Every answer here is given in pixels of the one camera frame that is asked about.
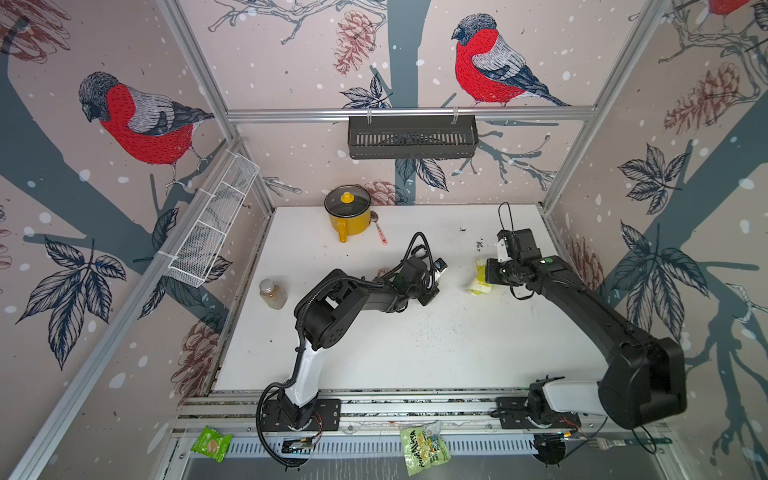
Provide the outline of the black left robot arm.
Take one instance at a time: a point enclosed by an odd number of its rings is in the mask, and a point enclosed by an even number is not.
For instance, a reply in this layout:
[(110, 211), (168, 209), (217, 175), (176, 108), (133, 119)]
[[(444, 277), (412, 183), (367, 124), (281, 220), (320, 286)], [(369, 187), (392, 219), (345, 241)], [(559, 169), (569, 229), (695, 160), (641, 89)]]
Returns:
[(319, 413), (319, 379), (327, 350), (341, 341), (363, 311), (405, 311), (412, 300), (428, 305), (439, 293), (438, 280), (447, 263), (412, 256), (372, 280), (331, 271), (294, 309), (299, 337), (291, 376), (262, 392), (257, 407), (260, 427), (267, 431), (309, 427)]

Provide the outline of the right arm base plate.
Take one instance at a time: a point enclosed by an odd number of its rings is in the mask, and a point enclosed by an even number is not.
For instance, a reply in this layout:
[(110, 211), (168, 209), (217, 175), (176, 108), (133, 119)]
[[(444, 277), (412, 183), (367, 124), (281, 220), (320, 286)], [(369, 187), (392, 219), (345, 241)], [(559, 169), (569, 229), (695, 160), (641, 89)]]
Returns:
[(498, 397), (489, 415), (500, 421), (501, 427), (510, 429), (575, 430), (581, 427), (577, 414), (556, 412), (541, 399), (527, 397)]

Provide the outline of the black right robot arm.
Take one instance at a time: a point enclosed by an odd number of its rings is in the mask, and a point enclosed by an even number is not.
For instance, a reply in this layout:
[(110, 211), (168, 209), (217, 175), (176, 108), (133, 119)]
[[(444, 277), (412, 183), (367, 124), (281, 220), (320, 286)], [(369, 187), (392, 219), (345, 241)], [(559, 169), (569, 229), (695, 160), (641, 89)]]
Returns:
[(682, 414), (687, 409), (684, 354), (670, 338), (655, 338), (620, 315), (581, 281), (558, 256), (525, 263), (486, 261), (485, 281), (512, 289), (525, 287), (556, 305), (603, 355), (607, 369), (599, 381), (562, 377), (531, 385), (530, 410), (608, 417), (632, 430)]

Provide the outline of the yellow-green white towel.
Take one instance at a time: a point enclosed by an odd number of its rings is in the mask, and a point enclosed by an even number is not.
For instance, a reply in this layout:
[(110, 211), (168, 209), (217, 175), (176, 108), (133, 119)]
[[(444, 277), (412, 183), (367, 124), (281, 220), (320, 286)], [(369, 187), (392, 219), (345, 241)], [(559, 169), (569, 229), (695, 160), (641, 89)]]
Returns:
[(492, 285), (485, 281), (487, 260), (478, 258), (474, 262), (475, 276), (468, 287), (468, 292), (472, 295), (485, 295), (492, 291)]

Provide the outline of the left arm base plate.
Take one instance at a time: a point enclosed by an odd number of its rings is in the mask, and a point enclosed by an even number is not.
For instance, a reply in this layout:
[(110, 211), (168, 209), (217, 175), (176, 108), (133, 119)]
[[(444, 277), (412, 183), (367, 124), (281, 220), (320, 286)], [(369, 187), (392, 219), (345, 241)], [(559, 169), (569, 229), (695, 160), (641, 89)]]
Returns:
[(263, 432), (317, 431), (334, 432), (339, 429), (341, 401), (315, 399), (303, 407), (289, 400), (267, 400), (257, 415)]

